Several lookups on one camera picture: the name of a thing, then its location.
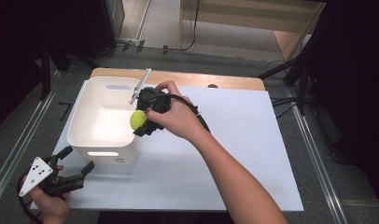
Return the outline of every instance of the black fabric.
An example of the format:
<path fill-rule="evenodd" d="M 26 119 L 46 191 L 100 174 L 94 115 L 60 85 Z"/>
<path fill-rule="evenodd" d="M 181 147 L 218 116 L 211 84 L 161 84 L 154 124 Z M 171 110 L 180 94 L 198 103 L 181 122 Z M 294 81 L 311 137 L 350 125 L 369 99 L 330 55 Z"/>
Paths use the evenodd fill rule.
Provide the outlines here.
<path fill-rule="evenodd" d="M 99 214 L 98 224 L 233 224 L 225 212 L 123 212 L 103 211 Z"/>
<path fill-rule="evenodd" d="M 343 135 L 333 145 L 366 173 L 379 199 L 379 0 L 336 7 L 304 63 Z"/>
<path fill-rule="evenodd" d="M 41 70 L 21 32 L 0 7 L 0 124 L 40 82 Z"/>

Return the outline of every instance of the person's left hand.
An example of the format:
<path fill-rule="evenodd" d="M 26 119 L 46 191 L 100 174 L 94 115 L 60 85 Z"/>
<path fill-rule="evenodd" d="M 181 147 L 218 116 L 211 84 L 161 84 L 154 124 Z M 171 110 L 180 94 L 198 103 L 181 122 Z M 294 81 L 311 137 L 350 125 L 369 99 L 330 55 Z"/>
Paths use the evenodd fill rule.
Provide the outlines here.
<path fill-rule="evenodd" d="M 63 169 L 62 165 L 57 166 L 58 170 Z M 65 223 L 69 208 L 64 201 L 69 197 L 70 193 L 65 193 L 62 198 L 51 197 L 44 192 L 39 186 L 30 190 L 30 197 L 35 201 L 35 204 L 44 215 L 44 223 Z"/>

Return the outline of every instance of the white board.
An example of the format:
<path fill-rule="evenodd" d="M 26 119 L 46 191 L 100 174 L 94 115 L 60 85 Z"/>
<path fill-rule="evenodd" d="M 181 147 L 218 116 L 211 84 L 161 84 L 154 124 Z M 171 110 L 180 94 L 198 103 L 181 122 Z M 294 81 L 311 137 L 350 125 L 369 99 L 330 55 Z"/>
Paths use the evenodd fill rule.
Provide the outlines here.
<path fill-rule="evenodd" d="M 211 133 L 269 191 L 282 211 L 303 211 L 296 181 L 267 91 L 178 87 L 199 106 Z M 68 146 L 70 115 L 54 150 Z M 167 130 L 136 137 L 132 164 L 95 165 L 70 208 L 97 210 L 226 210 L 204 160 Z M 59 164 L 63 176 L 79 174 L 85 160 L 74 150 Z"/>

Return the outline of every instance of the black cable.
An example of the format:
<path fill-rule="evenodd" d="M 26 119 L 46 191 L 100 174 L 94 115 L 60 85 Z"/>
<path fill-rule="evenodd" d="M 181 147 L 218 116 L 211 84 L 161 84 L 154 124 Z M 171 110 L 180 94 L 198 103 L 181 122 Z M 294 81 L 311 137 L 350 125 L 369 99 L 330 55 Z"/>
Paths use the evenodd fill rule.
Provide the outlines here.
<path fill-rule="evenodd" d="M 201 0 L 198 0 L 198 6 L 196 7 L 196 14 L 195 14 L 195 23 L 193 23 L 193 39 L 192 43 L 187 47 L 186 49 L 181 49 L 180 51 L 185 51 L 187 49 L 190 49 L 192 45 L 195 43 L 195 38 L 196 38 L 196 22 L 198 21 L 198 12 L 199 12 L 199 3 Z"/>
<path fill-rule="evenodd" d="M 269 62 L 269 63 L 266 64 L 266 66 L 265 66 L 265 72 L 268 72 L 268 67 L 269 67 L 269 65 L 271 65 L 271 63 L 283 63 L 283 64 L 286 64 L 286 62 L 282 61 L 282 60 L 271 61 L 271 62 Z"/>
<path fill-rule="evenodd" d="M 192 28 L 192 21 L 189 21 L 189 28 L 190 28 L 190 31 L 195 35 L 195 30 Z M 194 52 L 196 50 L 196 42 L 194 42 L 194 49 L 192 50 L 192 52 Z"/>
<path fill-rule="evenodd" d="M 294 97 L 269 97 L 271 100 L 283 100 L 288 98 L 294 98 Z"/>
<path fill-rule="evenodd" d="M 283 111 L 279 116 L 276 116 L 276 119 L 280 119 L 283 115 L 285 115 L 294 105 L 291 105 L 287 110 Z"/>
<path fill-rule="evenodd" d="M 297 100 L 297 98 L 295 98 L 295 97 L 278 98 L 275 101 L 273 101 L 272 104 L 275 104 L 275 103 L 278 103 L 281 101 L 286 101 L 286 100 Z"/>
<path fill-rule="evenodd" d="M 191 103 L 189 103 L 186 99 L 184 99 L 183 97 L 179 96 L 179 95 L 175 95 L 175 94 L 171 94 L 171 93 L 163 93 L 163 94 L 157 94 L 157 95 L 153 95 L 151 97 L 148 97 L 146 100 L 144 100 L 143 102 L 141 102 L 140 105 L 144 104 L 145 102 L 148 102 L 150 100 L 153 100 L 153 99 L 156 99 L 156 98 L 162 98 L 162 97 L 171 97 L 181 103 L 183 103 L 184 105 L 188 106 L 189 109 L 192 111 L 192 113 L 195 114 L 195 116 L 198 118 L 198 120 L 202 123 L 202 125 L 204 126 L 204 128 L 210 132 L 210 129 L 209 127 L 207 126 L 206 124 L 206 121 L 204 120 L 204 118 L 201 116 L 201 114 L 199 113 L 198 111 L 198 106 L 196 105 L 193 105 Z"/>
<path fill-rule="evenodd" d="M 277 107 L 277 106 L 280 106 L 280 105 L 285 105 L 287 103 L 292 103 L 292 102 L 297 102 L 297 100 L 288 100 L 288 101 L 284 101 L 284 102 L 279 102 L 279 103 L 274 104 L 273 107 Z"/>
<path fill-rule="evenodd" d="M 36 224 L 42 224 L 42 221 L 40 219 L 38 219 L 38 216 L 35 216 L 28 208 L 27 208 L 27 205 L 26 203 L 24 202 L 23 198 L 21 196 L 19 196 L 19 193 L 21 191 L 21 182 L 22 180 L 24 179 L 24 177 L 26 175 L 29 174 L 29 171 L 30 171 L 30 168 L 27 169 L 23 174 L 21 174 L 19 180 L 18 180 L 18 183 L 17 183 L 17 197 L 18 197 L 18 200 L 19 200 L 19 203 L 21 204 L 21 207 L 23 209 L 23 212 L 24 214 L 29 217 L 34 223 Z"/>

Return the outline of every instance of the yellow ball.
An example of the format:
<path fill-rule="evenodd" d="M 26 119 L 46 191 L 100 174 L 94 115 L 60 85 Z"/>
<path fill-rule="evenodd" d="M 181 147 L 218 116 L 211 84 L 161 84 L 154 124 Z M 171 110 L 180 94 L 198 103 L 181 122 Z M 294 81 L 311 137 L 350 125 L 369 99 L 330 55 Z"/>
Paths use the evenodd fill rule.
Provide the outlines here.
<path fill-rule="evenodd" d="M 147 116 L 143 110 L 136 110 L 131 115 L 131 127 L 135 131 L 146 122 Z"/>

